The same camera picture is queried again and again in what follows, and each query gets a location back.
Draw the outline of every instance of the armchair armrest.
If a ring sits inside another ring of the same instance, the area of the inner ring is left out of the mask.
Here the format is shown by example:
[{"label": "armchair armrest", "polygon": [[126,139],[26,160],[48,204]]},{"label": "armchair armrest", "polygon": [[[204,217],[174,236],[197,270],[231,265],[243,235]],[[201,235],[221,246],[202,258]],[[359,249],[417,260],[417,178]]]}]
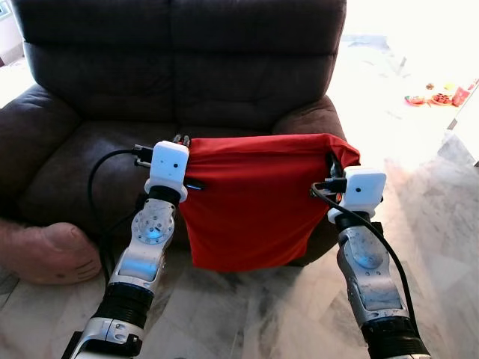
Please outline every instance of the armchair armrest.
[{"label": "armchair armrest", "polygon": [[63,100],[39,85],[0,109],[0,215],[82,119]]},{"label": "armchair armrest", "polygon": [[346,140],[338,114],[329,97],[290,112],[272,128],[273,135],[330,133]]}]

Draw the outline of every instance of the brown leather armchair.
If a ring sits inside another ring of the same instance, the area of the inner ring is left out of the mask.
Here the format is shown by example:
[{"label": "brown leather armchair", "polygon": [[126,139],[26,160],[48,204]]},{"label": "brown leather armchair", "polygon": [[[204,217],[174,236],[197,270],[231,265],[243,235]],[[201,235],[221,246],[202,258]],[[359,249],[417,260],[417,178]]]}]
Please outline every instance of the brown leather armchair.
[{"label": "brown leather armchair", "polygon": [[[0,111],[2,216],[68,221],[96,238],[88,174],[112,150],[177,133],[344,138],[325,96],[344,0],[13,0],[13,8],[38,85]],[[131,212],[147,176],[130,156],[100,168],[94,196],[107,224]],[[115,235],[129,240],[129,225]],[[323,221],[309,242],[296,264],[333,246],[335,229]],[[188,243],[181,219],[173,243]]]}]

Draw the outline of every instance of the bare foot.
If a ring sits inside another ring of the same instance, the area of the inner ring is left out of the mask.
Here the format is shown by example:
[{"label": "bare foot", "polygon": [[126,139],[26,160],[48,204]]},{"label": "bare foot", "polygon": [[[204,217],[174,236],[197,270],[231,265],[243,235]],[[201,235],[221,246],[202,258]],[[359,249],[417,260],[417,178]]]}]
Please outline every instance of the bare foot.
[{"label": "bare foot", "polygon": [[101,269],[95,246],[70,223],[24,228],[0,221],[0,265],[40,284],[78,283]]}]

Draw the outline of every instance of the red fabric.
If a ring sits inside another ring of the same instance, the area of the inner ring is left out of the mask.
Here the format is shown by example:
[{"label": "red fabric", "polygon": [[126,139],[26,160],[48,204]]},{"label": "red fabric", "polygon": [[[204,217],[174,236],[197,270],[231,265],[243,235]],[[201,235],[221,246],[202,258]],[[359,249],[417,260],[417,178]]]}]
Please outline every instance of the red fabric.
[{"label": "red fabric", "polygon": [[333,135],[195,138],[186,175],[205,183],[180,204],[193,263],[215,271],[281,266],[305,254],[326,205],[311,198],[326,154],[346,167],[359,153]]}]

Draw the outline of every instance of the marble floor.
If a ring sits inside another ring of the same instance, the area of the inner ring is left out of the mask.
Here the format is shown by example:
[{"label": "marble floor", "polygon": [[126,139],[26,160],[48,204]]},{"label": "marble floor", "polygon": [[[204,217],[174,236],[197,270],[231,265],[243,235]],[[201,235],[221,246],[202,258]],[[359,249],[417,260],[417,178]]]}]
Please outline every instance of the marble floor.
[{"label": "marble floor", "polygon": [[[436,359],[479,358],[479,168],[445,132],[454,114],[404,105],[408,76],[381,41],[348,39],[329,95],[363,165],[388,174],[376,219],[408,274],[427,348]],[[368,358],[337,249],[303,269],[242,274],[196,269],[172,251],[140,358]],[[34,286],[0,271],[0,358],[59,358],[102,291],[101,277]]]}]

